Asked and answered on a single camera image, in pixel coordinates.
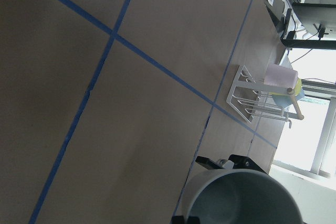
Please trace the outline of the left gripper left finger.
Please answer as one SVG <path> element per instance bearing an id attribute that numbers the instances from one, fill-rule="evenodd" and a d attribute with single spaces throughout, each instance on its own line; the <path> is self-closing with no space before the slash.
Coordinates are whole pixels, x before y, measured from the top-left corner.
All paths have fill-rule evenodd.
<path id="1" fill-rule="evenodd" d="M 172 215 L 172 224 L 200 224 L 199 218 L 198 214 L 185 216 L 177 210 Z"/>

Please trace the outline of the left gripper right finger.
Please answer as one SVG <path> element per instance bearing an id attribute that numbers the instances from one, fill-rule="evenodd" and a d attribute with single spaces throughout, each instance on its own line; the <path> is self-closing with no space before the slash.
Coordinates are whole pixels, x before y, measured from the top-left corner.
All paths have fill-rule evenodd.
<path id="1" fill-rule="evenodd" d="M 204 156 L 197 156 L 196 163 L 208 170 L 214 169 L 251 169 L 258 172 L 266 173 L 260 166 L 258 166 L 250 157 L 231 154 L 228 159 L 219 159 L 213 161 Z"/>

